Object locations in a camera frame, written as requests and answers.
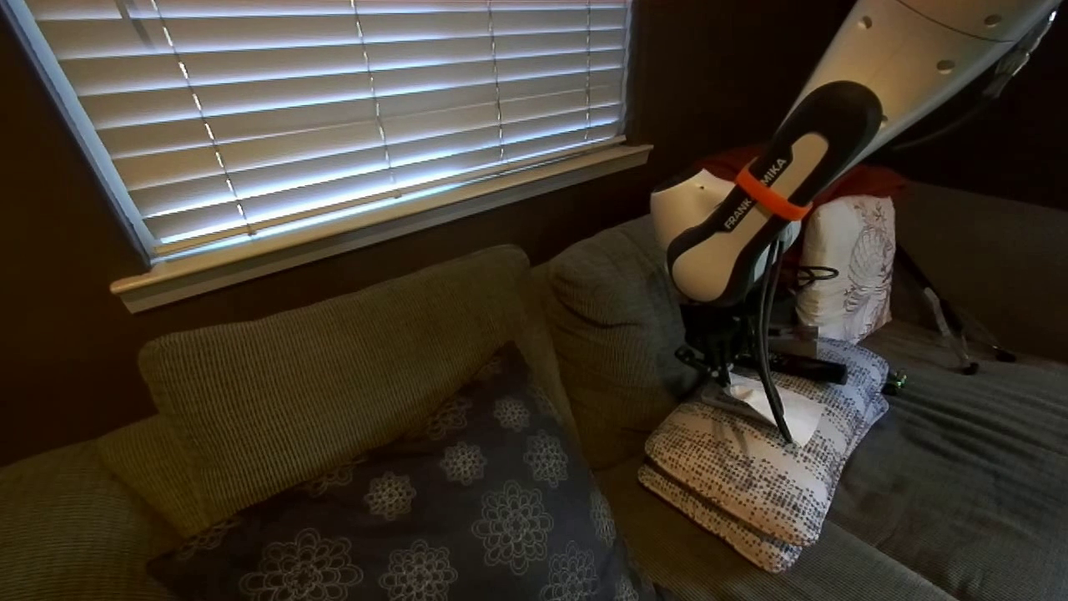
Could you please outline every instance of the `orange strap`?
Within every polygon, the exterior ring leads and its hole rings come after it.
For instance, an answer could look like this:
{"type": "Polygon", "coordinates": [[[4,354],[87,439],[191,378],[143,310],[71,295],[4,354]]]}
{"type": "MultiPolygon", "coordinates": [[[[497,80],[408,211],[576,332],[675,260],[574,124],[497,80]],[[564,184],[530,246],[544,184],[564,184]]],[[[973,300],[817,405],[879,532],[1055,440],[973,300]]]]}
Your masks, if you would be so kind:
{"type": "Polygon", "coordinates": [[[811,211],[811,204],[809,204],[809,207],[790,204],[790,202],[781,198],[776,191],[763,188],[763,179],[758,179],[753,174],[748,174],[748,168],[736,172],[736,179],[734,179],[734,184],[736,184],[752,202],[758,202],[763,211],[770,211],[770,215],[781,216],[781,222],[802,222],[802,216],[811,211]]]}

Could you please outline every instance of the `window blinds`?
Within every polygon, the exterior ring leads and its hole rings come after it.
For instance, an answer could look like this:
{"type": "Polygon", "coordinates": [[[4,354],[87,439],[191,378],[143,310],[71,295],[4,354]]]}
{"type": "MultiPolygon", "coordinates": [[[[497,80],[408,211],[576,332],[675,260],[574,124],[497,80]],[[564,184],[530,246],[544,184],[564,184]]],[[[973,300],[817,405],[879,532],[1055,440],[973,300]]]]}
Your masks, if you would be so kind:
{"type": "Polygon", "coordinates": [[[24,2],[152,260],[616,143],[627,27],[627,0],[24,2]]]}

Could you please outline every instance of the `window sill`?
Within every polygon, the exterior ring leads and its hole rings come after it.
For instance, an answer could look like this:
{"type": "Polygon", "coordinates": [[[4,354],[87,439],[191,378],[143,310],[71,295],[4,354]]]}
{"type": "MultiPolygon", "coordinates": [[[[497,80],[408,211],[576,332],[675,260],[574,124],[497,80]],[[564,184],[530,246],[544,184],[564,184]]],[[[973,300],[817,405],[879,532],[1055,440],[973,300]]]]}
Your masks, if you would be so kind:
{"type": "Polygon", "coordinates": [[[516,204],[538,193],[550,193],[560,188],[574,188],[580,179],[593,179],[605,174],[616,174],[627,168],[639,168],[652,148],[609,148],[566,165],[515,174],[503,179],[487,179],[477,188],[463,188],[458,193],[441,193],[417,207],[392,207],[360,222],[336,222],[330,226],[269,237],[258,243],[242,243],[233,250],[221,250],[211,256],[188,256],[172,265],[157,265],[148,275],[120,277],[111,285],[131,315],[165,306],[196,295],[224,291],[242,280],[258,280],[277,271],[290,271],[300,265],[312,265],[323,256],[336,256],[348,250],[360,250],[391,237],[404,237],[415,231],[427,231],[446,222],[459,222],[481,211],[495,211],[503,204],[516,204]]]}

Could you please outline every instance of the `folded blanket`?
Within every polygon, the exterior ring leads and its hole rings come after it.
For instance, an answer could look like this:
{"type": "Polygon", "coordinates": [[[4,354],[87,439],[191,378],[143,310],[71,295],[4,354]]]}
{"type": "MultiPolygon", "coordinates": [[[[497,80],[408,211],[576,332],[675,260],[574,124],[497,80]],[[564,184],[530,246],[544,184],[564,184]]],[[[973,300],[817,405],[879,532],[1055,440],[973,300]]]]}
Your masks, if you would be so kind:
{"type": "Polygon", "coordinates": [[[639,484],[763,570],[790,569],[817,540],[844,462],[889,411],[879,354],[817,341],[814,357],[842,362],[849,385],[774,378],[825,406],[804,449],[713,406],[713,391],[678,405],[644,445],[639,484]]]}

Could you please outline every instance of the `white blinds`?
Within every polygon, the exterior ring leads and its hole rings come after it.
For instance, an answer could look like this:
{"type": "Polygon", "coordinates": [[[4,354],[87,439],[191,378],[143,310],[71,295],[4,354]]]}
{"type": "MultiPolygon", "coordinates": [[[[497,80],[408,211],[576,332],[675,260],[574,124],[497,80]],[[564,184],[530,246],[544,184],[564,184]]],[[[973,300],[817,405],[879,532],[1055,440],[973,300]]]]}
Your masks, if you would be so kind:
{"type": "Polygon", "coordinates": [[[417,204],[623,134],[627,0],[24,10],[152,260],[417,204]]]}

